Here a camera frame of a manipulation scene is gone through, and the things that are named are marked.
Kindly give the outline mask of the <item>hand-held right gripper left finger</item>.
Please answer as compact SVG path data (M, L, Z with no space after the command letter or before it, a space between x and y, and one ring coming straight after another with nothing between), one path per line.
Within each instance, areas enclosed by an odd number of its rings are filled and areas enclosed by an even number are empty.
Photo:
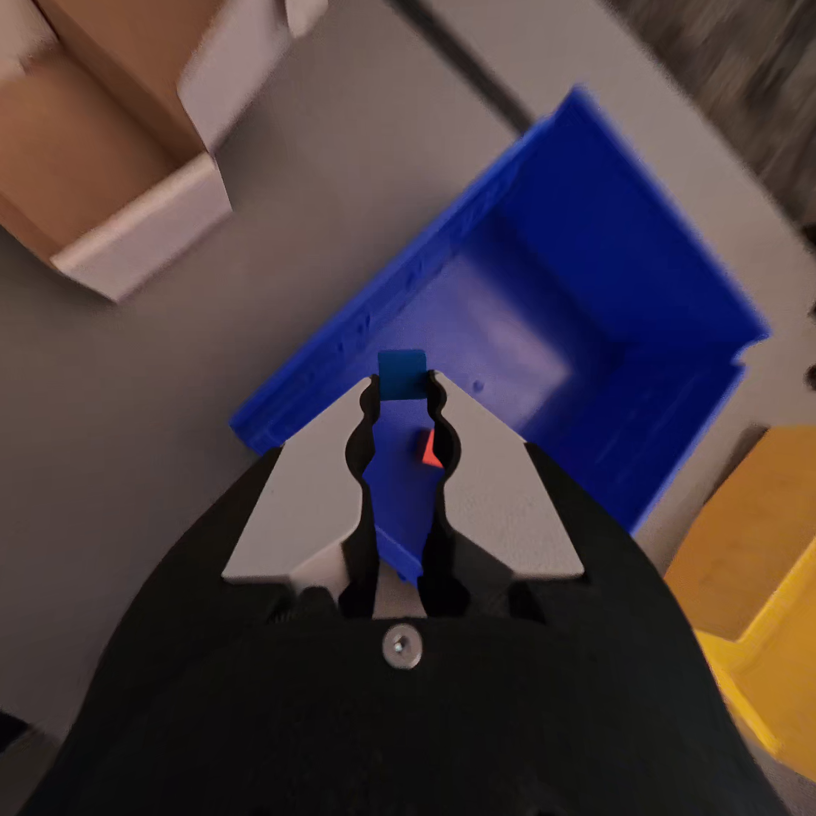
M371 489L380 379L363 378L291 436L221 577L325 589L343 615L373 615L379 582Z

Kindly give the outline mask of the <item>yellow plastic bin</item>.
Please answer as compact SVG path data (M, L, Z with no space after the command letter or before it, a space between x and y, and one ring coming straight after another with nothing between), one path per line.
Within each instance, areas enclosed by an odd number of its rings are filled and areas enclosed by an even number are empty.
M738 724L815 779L815 427L770 428L665 576Z

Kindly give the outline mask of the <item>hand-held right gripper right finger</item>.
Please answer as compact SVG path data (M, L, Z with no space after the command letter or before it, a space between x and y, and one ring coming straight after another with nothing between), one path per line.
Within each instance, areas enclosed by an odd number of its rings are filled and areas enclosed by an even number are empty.
M443 468L422 559L427 615L510 615L523 584L584 577L524 438L440 371L427 394Z

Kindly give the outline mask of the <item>blue plastic bin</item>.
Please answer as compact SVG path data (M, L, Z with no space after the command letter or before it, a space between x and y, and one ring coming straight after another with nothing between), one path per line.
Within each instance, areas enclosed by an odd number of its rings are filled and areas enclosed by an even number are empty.
M634 532L764 340L757 311L575 88L330 318L236 413L280 447L419 349ZM371 489L380 557L415 584L443 469L424 401L382 402Z

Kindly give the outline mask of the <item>white cardboard box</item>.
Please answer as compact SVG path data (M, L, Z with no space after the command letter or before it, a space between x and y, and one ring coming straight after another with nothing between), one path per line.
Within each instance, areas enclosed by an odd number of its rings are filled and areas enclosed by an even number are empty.
M1 221L117 302L230 217L215 150L326 1L3 1Z

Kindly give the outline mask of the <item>blue cube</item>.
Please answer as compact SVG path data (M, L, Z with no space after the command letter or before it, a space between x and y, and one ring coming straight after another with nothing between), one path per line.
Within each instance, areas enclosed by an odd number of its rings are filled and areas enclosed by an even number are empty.
M382 402L426 400L428 368L423 350L383 350L377 362Z

